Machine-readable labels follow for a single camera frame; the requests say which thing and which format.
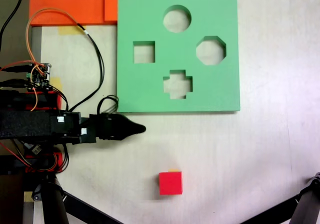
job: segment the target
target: red cube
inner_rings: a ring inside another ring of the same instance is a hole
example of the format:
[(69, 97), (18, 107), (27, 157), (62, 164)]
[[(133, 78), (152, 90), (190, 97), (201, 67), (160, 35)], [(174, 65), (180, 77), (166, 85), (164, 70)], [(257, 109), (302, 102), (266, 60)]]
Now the red cube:
[(181, 195), (182, 194), (182, 172), (161, 172), (159, 173), (160, 195)]

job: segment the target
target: orange wire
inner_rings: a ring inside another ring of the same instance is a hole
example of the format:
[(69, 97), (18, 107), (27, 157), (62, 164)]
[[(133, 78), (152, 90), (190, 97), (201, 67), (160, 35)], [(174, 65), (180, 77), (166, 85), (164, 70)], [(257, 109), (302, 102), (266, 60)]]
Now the orange wire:
[[(69, 18), (71, 18), (74, 22), (75, 22), (75, 24), (77, 25), (78, 24), (78, 22), (75, 20), (75, 18), (74, 17), (72, 17), (68, 12), (66, 12), (66, 11), (64, 11), (64, 10), (61, 10), (61, 9), (58, 9), (58, 8), (44, 8), (44, 9), (41, 9), (41, 10), (38, 10), (37, 12), (35, 12), (32, 16), (31, 16), (31, 18), (29, 19), (29, 21), (28, 21), (28, 23), (27, 23), (27, 25), (26, 25), (26, 29), (25, 29), (25, 33), (26, 33), (26, 35), (25, 35), (25, 42), (26, 42), (26, 46), (27, 46), (27, 50), (28, 50), (28, 52), (29, 52), (29, 55), (30, 55), (30, 57), (31, 57), (31, 59), (34, 61), (34, 62), (36, 62), (35, 61), (35, 56), (33, 55), (33, 53), (32, 53), (32, 50), (31, 50), (31, 46), (30, 46), (30, 43), (29, 43), (29, 29), (30, 29), (30, 25), (31, 25), (31, 22), (32, 22), (32, 20), (39, 14), (39, 13), (41, 13), (41, 12), (46, 12), (46, 11), (56, 11), (56, 12), (59, 12), (59, 13), (62, 13), (62, 14), (64, 14), (64, 15), (67, 15), (67, 16), (69, 16)], [(35, 65), (35, 67), (38, 69), (38, 71), (40, 71), (40, 72), (42, 72), (41, 71), (41, 69), (38, 67), (38, 65)], [(32, 110), (30, 110), (30, 111), (33, 111), (36, 107), (37, 107), (37, 104), (38, 104), (38, 97), (37, 97), (37, 92), (36, 92), (36, 90), (35, 90), (35, 88), (33, 88), (33, 90), (34, 90), (34, 93), (35, 93), (35, 98), (36, 98), (36, 102), (35, 102), (35, 106), (32, 108)]]
[(35, 12), (35, 13), (31, 16), (31, 18), (29, 19), (28, 24), (26, 25), (26, 30), (25, 30), (25, 33), (26, 33), (26, 35), (25, 35), (25, 42), (26, 42), (26, 44), (27, 44), (27, 45), (26, 45), (26, 46), (27, 46), (27, 50), (28, 50), (28, 52), (29, 52), (29, 55), (30, 55), (31, 59), (34, 60), (34, 61), (35, 61), (35, 57), (34, 57), (32, 51), (31, 51), (31, 47), (30, 47), (30, 43), (29, 43), (29, 28), (30, 28), (30, 24), (31, 24), (32, 20), (33, 20), (39, 13), (41, 13), (41, 12), (47, 12), (47, 11), (56, 11), (56, 12), (62, 13), (62, 14), (64, 14), (64, 15), (67, 15), (69, 18), (71, 18), (71, 19), (75, 22), (76, 25), (78, 24), (78, 22), (74, 19), (74, 17), (72, 17), (72, 16), (71, 16), (69, 13), (67, 13), (66, 11), (61, 10), (61, 9), (58, 9), (58, 8), (44, 8), (44, 9), (41, 9), (41, 10), (38, 10), (37, 12)]
[[(33, 74), (33, 72), (34, 72), (34, 70), (35, 70), (35, 68), (37, 67), (38, 65), (35, 65), (34, 67), (33, 67), (33, 69), (31, 70), (31, 73), (30, 73), (30, 82), (32, 83), (32, 74)], [(35, 105), (34, 105), (34, 107), (30, 110), (30, 111), (33, 111), (36, 107), (37, 107), (37, 105), (38, 105), (38, 95), (37, 95), (37, 92), (36, 92), (36, 89), (35, 89), (35, 87), (33, 88), (33, 91), (34, 91), (34, 94), (35, 94)]]
[(12, 155), (14, 155), (14, 156), (15, 156), (19, 161), (21, 161), (23, 164), (25, 164), (26, 166), (30, 167), (29, 164), (25, 163), (24, 160), (22, 160), (19, 156), (17, 156), (12, 150), (10, 150), (10, 149), (9, 149), (8, 147), (6, 147), (4, 144), (2, 144), (2, 143), (0, 142), (0, 145), (2, 145), (2, 147), (3, 147), (4, 149), (6, 149), (7, 151), (9, 151)]
[[(12, 150), (10, 150), (8, 147), (6, 147), (3, 143), (0, 142), (0, 145), (2, 145), (2, 147), (4, 149), (6, 149), (7, 151), (9, 151), (12, 155), (14, 155), (19, 161), (21, 161), (23, 164), (25, 164), (27, 167), (30, 167), (32, 169), (34, 169), (32, 166), (30, 166), (28, 163), (26, 163), (24, 160), (22, 160), (18, 155), (16, 155)], [(39, 171), (51, 171), (51, 170), (54, 170), (58, 164), (58, 159), (57, 159), (57, 156), (55, 154), (54, 155), (54, 165), (53, 167), (49, 168), (49, 169), (39, 169)]]
[(0, 71), (3, 70), (3, 69), (5, 69), (5, 68), (8, 68), (8, 67), (10, 67), (10, 66), (12, 66), (12, 65), (17, 65), (17, 64), (22, 64), (22, 63), (34, 63), (35, 65), (45, 66), (44, 64), (41, 64), (41, 63), (39, 63), (39, 62), (37, 62), (37, 61), (33, 61), (33, 60), (21, 60), (21, 61), (16, 61), (16, 62), (13, 62), (13, 63), (10, 63), (10, 64), (7, 64), (7, 65), (3, 66), (3, 67), (0, 69)]

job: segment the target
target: circular hole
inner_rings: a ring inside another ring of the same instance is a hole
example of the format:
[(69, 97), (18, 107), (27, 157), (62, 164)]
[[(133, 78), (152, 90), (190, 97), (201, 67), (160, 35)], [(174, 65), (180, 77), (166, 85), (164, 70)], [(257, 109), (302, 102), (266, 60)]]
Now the circular hole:
[(174, 33), (185, 31), (191, 24), (190, 11), (181, 5), (174, 5), (168, 8), (164, 14), (164, 26)]

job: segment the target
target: green shape sorter board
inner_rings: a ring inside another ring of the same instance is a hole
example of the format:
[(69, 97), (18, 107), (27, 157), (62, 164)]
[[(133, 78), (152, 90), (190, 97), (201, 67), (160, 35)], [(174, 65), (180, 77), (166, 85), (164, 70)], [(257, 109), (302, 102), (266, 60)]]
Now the green shape sorter board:
[[(165, 14), (184, 10), (180, 33), (164, 26)], [(237, 0), (118, 0), (117, 95), (120, 112), (240, 110)], [(224, 59), (205, 65), (196, 55), (203, 40), (218, 40)], [(154, 46), (153, 63), (135, 63), (134, 46)], [(164, 92), (170, 73), (192, 79), (184, 99)]]

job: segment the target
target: circuit board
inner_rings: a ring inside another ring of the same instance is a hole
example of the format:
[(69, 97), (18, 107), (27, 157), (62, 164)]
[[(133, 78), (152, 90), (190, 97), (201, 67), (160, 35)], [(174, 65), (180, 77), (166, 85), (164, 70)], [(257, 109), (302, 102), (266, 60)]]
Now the circuit board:
[(37, 69), (34, 69), (31, 78), (31, 71), (26, 73), (26, 78), (30, 81), (32, 80), (37, 86), (42, 89), (46, 89), (48, 91), (52, 90), (51, 86), (49, 86), (50, 80), (50, 64), (45, 64), (45, 66), (39, 66), (40, 70), (43, 71), (44, 75), (42, 75)]

